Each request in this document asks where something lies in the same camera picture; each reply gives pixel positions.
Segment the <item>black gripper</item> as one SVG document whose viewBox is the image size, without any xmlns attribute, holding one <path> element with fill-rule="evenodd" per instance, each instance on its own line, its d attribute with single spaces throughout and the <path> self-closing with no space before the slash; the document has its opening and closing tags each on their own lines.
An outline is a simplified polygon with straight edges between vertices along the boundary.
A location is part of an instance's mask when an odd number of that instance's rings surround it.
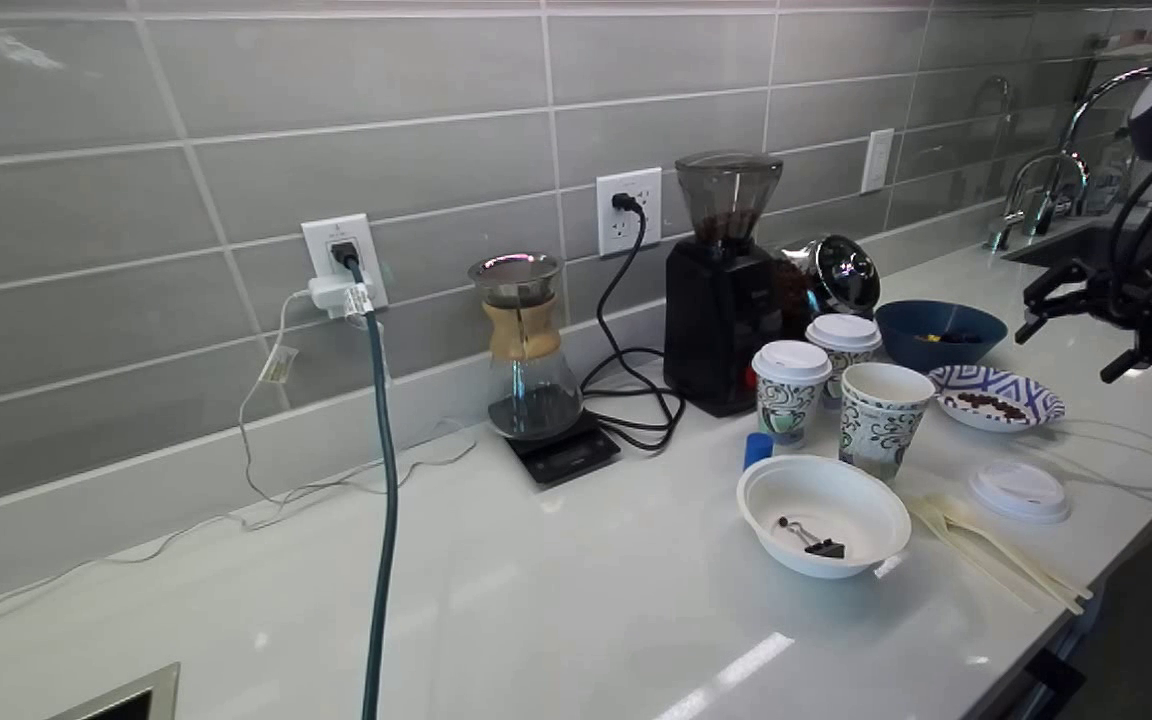
<svg viewBox="0 0 1152 720">
<path fill-rule="evenodd" d="M 1152 368 L 1152 229 L 1125 230 L 1119 244 L 1108 222 L 1078 222 L 1020 249 L 1014 261 L 1038 266 L 1024 289 L 1020 343 L 1057 316 L 1091 316 L 1132 330 L 1132 343 L 1101 368 L 1102 384 L 1114 384 L 1126 368 Z"/>
</svg>

